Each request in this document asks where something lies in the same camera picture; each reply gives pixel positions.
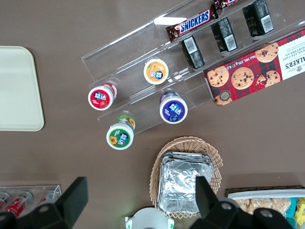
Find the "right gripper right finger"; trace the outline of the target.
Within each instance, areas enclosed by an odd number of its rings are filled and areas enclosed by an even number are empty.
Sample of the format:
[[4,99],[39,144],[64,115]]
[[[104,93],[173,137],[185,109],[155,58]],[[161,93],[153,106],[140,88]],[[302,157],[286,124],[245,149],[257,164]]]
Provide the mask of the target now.
[[238,229],[239,208],[229,200],[219,200],[205,177],[196,177],[195,199],[201,218],[191,229]]

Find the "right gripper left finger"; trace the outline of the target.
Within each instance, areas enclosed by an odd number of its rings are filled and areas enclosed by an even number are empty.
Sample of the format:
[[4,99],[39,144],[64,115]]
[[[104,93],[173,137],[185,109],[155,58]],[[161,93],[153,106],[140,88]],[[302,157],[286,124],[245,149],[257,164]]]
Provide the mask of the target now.
[[54,203],[32,212],[33,229],[71,229],[88,203],[88,180],[78,177]]

